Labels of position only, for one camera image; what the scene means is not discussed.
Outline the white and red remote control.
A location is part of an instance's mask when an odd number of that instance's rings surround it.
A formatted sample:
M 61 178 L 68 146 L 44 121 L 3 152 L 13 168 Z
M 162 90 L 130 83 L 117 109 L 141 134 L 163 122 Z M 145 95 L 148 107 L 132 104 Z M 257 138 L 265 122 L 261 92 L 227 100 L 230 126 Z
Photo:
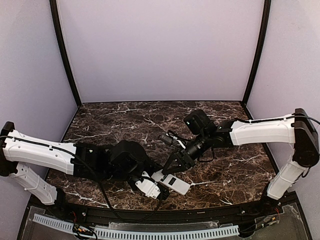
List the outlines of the white and red remote control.
M 174 192 L 185 195 L 189 190 L 191 185 L 172 174 L 163 174 L 162 170 L 159 170 L 152 174 L 151 178 L 156 182 L 162 184 L 163 186 L 173 190 Z

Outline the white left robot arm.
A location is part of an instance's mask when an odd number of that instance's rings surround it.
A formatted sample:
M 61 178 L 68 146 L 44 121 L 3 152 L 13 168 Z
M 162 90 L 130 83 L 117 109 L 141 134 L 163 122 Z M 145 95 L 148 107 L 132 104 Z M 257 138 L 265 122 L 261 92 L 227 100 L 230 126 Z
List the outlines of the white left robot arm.
M 152 199 L 165 197 L 165 190 L 151 178 L 161 166 L 135 141 L 116 145 L 53 142 L 20 133 L 8 121 L 0 131 L 0 175 L 16 179 L 44 205 L 61 205 L 64 191 L 47 183 L 28 164 L 93 181 L 124 181 Z

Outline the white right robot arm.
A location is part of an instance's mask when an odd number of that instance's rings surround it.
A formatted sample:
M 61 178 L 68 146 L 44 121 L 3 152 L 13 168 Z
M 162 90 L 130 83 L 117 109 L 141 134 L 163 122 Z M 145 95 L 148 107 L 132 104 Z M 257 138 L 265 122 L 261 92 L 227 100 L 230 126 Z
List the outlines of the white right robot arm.
M 220 125 L 215 125 L 206 113 L 199 109 L 191 112 L 183 121 L 196 137 L 176 148 L 169 156 L 162 169 L 164 175 L 192 168 L 195 161 L 208 149 L 257 143 L 292 144 L 292 157 L 266 189 L 269 199 L 279 200 L 307 169 L 320 160 L 319 136 L 313 125 L 315 119 L 307 116 L 302 108 L 281 117 L 257 120 L 237 118 L 223 121 Z

